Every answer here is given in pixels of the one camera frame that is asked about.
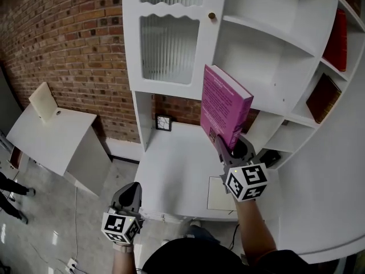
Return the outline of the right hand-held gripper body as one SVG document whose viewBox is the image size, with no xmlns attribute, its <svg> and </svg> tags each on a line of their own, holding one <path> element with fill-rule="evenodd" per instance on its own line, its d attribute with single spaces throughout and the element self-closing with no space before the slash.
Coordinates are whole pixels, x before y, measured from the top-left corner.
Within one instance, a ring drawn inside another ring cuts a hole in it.
<svg viewBox="0 0 365 274">
<path fill-rule="evenodd" d="M 224 166 L 221 179 L 226 193 L 232 194 L 238 202 L 260 197 L 269 184 L 265 163 Z"/>
</svg>

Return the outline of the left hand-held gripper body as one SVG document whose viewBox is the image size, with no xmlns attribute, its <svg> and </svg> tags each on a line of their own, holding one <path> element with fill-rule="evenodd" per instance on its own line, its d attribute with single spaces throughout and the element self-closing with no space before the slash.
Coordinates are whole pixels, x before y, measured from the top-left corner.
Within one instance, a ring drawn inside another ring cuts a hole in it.
<svg viewBox="0 0 365 274">
<path fill-rule="evenodd" d="M 121 208 L 109 206 L 103 214 L 102 232 L 114 243 L 132 244 L 144 223 L 139 210 L 140 204 Z"/>
</svg>

